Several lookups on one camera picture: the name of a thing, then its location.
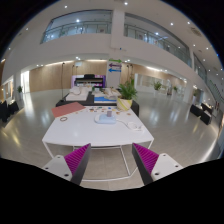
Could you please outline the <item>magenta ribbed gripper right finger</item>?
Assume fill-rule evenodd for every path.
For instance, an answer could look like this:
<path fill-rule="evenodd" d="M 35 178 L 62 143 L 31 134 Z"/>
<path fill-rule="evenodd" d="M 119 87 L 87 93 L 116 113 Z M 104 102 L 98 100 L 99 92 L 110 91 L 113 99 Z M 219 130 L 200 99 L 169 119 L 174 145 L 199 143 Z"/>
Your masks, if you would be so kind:
<path fill-rule="evenodd" d="M 168 154 L 157 154 L 139 144 L 132 144 L 132 154 L 145 185 L 182 169 Z"/>

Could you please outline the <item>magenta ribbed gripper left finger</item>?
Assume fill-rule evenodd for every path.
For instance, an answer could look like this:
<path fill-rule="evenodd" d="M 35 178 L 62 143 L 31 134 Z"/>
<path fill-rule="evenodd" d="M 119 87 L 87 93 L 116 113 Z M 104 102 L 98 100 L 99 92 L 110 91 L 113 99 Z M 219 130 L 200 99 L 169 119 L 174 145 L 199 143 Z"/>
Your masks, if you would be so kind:
<path fill-rule="evenodd" d="M 79 185 L 85 173 L 90 152 L 91 145 L 87 144 L 66 156 L 56 155 L 43 167 L 43 170 Z"/>

